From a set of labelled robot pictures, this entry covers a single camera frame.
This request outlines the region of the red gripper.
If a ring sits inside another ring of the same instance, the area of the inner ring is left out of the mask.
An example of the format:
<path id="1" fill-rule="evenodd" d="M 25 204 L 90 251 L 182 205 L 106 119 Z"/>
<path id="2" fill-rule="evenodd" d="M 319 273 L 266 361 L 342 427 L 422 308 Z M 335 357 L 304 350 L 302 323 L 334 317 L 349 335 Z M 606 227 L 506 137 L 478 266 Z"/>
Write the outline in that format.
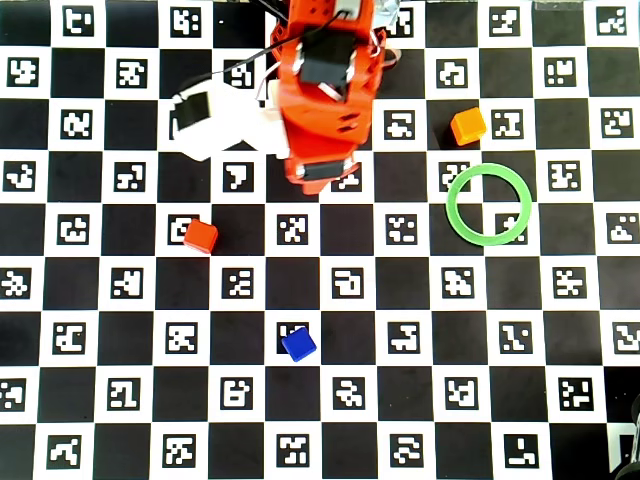
<path id="1" fill-rule="evenodd" d="M 280 83 L 277 105 L 289 147 L 286 178 L 305 195 L 317 195 L 356 172 L 360 163 L 353 154 L 368 139 L 374 99 L 372 82 L 351 83 L 342 100 L 325 83 Z"/>

